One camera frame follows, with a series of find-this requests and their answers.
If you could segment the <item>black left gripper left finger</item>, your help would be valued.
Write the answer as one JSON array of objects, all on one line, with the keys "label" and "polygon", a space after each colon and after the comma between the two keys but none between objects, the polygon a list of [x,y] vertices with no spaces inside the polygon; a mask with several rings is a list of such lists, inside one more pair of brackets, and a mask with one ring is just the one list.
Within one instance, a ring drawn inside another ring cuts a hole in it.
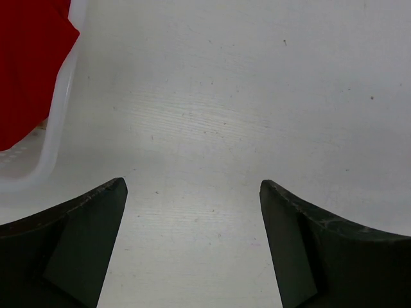
[{"label": "black left gripper left finger", "polygon": [[1,225],[1,307],[96,307],[127,194],[114,178]]}]

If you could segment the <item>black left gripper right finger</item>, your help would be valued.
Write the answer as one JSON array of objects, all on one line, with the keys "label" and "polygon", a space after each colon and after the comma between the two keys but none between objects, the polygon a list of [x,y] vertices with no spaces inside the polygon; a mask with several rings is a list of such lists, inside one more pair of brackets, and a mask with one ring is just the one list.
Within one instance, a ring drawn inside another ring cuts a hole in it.
[{"label": "black left gripper right finger", "polygon": [[409,307],[410,238],[344,219],[264,180],[260,203],[283,307]]}]

